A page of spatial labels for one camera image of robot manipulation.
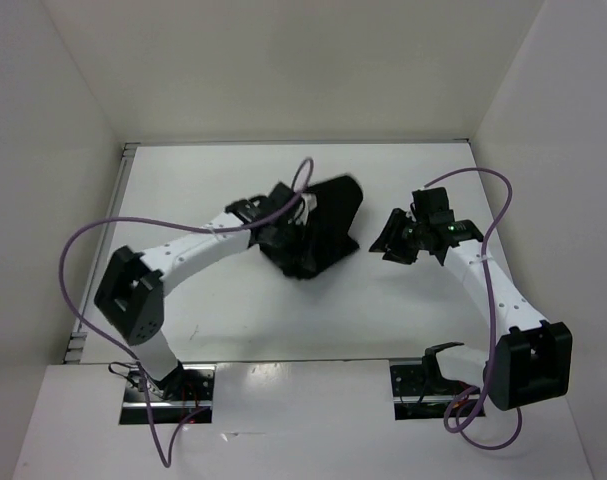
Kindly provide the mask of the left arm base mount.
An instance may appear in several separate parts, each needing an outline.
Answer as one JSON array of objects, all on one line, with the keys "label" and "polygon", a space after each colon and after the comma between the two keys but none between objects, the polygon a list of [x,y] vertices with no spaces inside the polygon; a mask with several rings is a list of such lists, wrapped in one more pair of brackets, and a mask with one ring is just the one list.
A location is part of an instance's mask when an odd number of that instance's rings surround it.
[{"label": "left arm base mount", "polygon": [[209,424],[212,421],[215,364],[184,364],[184,379],[177,385],[159,390],[154,384],[144,387],[139,370],[131,363],[112,362],[108,371],[125,380],[119,417],[120,425],[148,423],[145,392],[150,397],[155,424]]}]

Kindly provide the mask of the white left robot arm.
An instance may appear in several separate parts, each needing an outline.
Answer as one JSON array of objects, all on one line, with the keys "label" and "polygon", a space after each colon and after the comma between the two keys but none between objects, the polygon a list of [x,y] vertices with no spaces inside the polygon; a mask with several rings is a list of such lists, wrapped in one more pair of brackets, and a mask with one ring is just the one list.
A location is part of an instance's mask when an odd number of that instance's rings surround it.
[{"label": "white left robot arm", "polygon": [[140,361],[149,391],[167,400],[189,382],[162,332],[165,297],[216,262],[245,252],[271,234],[305,225],[314,206],[311,197],[302,196],[275,217],[282,207],[279,201],[264,195],[242,199],[228,205],[200,233],[139,252],[123,246],[112,253],[94,304]]}]

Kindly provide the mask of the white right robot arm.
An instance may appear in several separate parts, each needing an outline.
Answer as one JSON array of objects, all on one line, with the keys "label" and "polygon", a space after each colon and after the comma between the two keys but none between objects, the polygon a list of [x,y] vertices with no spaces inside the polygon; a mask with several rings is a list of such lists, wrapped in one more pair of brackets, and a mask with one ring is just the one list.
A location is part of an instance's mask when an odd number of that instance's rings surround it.
[{"label": "white right robot arm", "polygon": [[487,388],[502,411],[565,395],[573,344],[569,328],[534,308],[482,241],[476,225],[455,220],[452,211],[417,219],[395,208],[370,248],[403,265],[413,264],[422,251],[434,256],[496,328],[495,347],[487,351],[461,342],[427,348],[423,385],[433,393],[445,392],[455,381]]}]

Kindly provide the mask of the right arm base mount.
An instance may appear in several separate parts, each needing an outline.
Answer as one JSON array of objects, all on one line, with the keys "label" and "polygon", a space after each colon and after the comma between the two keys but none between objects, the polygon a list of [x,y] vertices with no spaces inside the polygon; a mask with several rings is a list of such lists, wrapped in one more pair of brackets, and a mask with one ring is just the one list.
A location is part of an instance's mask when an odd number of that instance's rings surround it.
[{"label": "right arm base mount", "polygon": [[449,380],[433,386],[420,359],[391,361],[389,374],[397,421],[442,419],[454,397],[468,388]]}]

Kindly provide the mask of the black skirt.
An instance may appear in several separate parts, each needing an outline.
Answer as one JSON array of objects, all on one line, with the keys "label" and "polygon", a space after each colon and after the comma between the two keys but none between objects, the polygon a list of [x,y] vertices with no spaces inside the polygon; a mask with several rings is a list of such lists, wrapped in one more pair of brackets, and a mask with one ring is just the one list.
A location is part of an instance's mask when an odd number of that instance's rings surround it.
[{"label": "black skirt", "polygon": [[270,260],[284,276],[299,280],[317,277],[359,249],[349,230],[363,201],[363,192],[350,175],[339,175],[308,186],[317,207],[304,224],[304,252],[298,260]]}]

